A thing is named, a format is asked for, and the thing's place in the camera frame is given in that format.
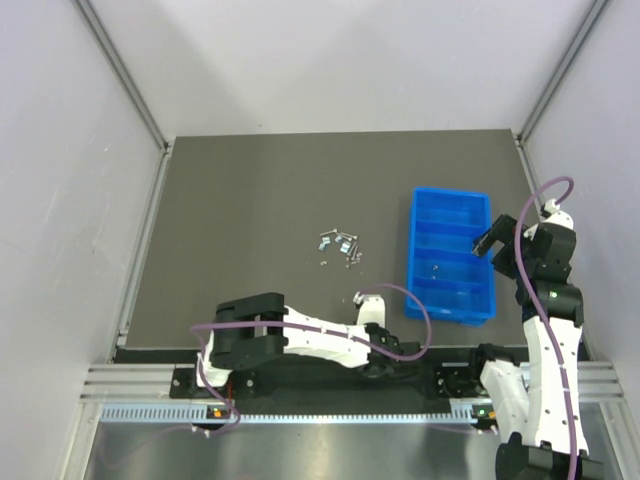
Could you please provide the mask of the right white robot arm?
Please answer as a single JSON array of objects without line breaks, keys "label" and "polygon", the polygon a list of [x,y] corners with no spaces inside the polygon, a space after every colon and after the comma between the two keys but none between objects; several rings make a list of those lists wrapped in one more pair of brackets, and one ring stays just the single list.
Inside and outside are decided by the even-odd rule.
[{"label": "right white robot arm", "polygon": [[502,247],[492,265],[515,280],[522,308],[529,367],[504,347],[482,344],[470,370],[489,395],[501,437],[495,460],[499,479],[602,479],[589,457],[579,415],[578,353],[583,296],[569,283],[576,247],[574,223],[555,204],[543,207],[532,227],[503,214],[472,244],[478,257]]}]

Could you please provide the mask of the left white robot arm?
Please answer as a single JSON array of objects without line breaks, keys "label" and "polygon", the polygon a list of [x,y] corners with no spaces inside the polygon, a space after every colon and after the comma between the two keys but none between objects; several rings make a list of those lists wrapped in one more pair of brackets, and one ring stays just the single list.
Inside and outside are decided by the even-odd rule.
[{"label": "left white robot arm", "polygon": [[358,293],[353,302],[357,318],[352,325],[301,313],[275,292],[219,305],[211,323],[192,328],[209,334],[197,355],[196,385],[221,388],[232,373],[284,355],[333,362],[373,378],[390,375],[425,355],[427,345],[403,344],[386,329],[381,296]]}]

